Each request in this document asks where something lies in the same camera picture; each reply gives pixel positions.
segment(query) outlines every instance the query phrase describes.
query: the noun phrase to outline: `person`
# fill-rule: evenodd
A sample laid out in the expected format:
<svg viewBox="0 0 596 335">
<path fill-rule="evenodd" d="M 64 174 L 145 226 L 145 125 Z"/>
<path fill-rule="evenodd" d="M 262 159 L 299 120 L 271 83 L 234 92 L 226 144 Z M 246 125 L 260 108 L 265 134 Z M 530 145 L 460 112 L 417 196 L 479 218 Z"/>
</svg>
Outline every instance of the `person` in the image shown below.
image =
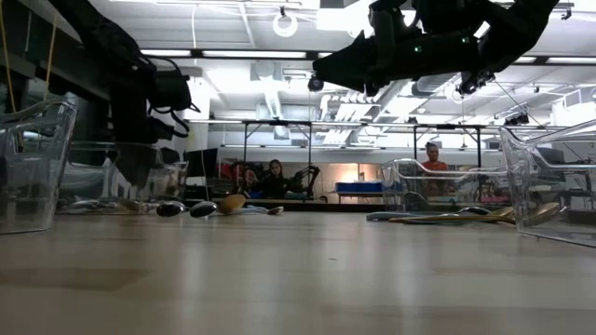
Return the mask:
<svg viewBox="0 0 596 335">
<path fill-rule="evenodd" d="M 427 143 L 427 156 L 428 160 L 422 163 L 422 166 L 425 167 L 427 170 L 431 171 L 449 171 L 449 167 L 447 164 L 441 162 L 439 160 L 439 147 L 437 144 Z M 446 195 L 449 193 L 448 191 L 448 183 L 446 181 L 441 180 L 427 180 L 427 196 L 440 196 Z"/>
<path fill-rule="evenodd" d="M 263 191 L 265 198 L 284 198 L 288 181 L 283 177 L 283 167 L 277 159 L 269 162 L 269 175 L 256 184 L 253 191 Z"/>
</svg>

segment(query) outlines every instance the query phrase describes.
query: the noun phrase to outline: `transparent container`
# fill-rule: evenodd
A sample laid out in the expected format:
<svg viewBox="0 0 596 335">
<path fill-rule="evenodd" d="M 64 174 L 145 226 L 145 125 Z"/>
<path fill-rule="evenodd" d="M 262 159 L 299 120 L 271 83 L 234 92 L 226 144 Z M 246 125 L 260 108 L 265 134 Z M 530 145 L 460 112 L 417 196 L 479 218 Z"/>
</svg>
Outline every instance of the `transparent container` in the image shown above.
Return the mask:
<svg viewBox="0 0 596 335">
<path fill-rule="evenodd" d="M 186 164 L 165 164 L 152 145 L 75 141 L 64 170 L 60 214 L 148 214 L 181 200 Z"/>
<path fill-rule="evenodd" d="M 596 247 L 596 120 L 519 139 L 501 129 L 518 230 Z"/>
<path fill-rule="evenodd" d="M 381 169 L 387 211 L 501 208 L 511 203 L 505 167 L 435 171 L 404 158 L 385 163 Z"/>
<path fill-rule="evenodd" d="M 51 227 L 75 118 L 54 100 L 0 115 L 0 234 Z"/>
</svg>

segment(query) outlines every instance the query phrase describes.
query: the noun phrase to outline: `woman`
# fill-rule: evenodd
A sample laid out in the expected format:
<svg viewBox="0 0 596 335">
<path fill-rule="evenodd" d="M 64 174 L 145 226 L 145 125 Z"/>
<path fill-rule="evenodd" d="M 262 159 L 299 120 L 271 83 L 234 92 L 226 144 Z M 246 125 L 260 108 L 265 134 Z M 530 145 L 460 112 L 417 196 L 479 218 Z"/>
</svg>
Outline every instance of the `woman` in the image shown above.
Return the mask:
<svg viewBox="0 0 596 335">
<path fill-rule="evenodd" d="M 288 181 L 283 178 L 283 167 L 277 159 L 269 162 L 269 175 L 253 191 L 263 191 L 265 198 L 284 198 L 288 192 Z"/>
</svg>

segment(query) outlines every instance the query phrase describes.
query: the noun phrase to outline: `table surface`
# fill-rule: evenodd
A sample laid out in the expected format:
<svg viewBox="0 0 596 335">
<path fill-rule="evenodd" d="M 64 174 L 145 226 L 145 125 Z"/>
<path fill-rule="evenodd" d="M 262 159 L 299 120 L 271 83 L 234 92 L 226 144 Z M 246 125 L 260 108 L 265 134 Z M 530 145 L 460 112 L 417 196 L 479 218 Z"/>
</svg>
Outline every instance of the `table surface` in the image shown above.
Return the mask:
<svg viewBox="0 0 596 335">
<path fill-rule="evenodd" d="M 594 333 L 596 249 L 490 224 L 187 215 L 0 236 L 1 333 Z"/>
</svg>

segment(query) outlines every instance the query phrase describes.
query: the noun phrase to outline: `man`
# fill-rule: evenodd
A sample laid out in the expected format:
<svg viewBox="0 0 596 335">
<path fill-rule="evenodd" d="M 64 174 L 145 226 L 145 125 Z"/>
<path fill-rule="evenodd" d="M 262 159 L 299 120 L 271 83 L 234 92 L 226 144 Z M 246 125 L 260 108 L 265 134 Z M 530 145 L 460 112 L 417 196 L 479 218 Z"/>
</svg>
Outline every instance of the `man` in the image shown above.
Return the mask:
<svg viewBox="0 0 596 335">
<path fill-rule="evenodd" d="M 428 160 L 422 163 L 422 166 L 431 171 L 448 171 L 447 164 L 439 160 L 439 147 L 433 143 L 427 143 Z M 428 177 L 438 177 L 439 175 L 428 175 Z M 427 196 L 441 196 L 448 194 L 448 184 L 441 180 L 428 180 L 426 182 Z"/>
</svg>

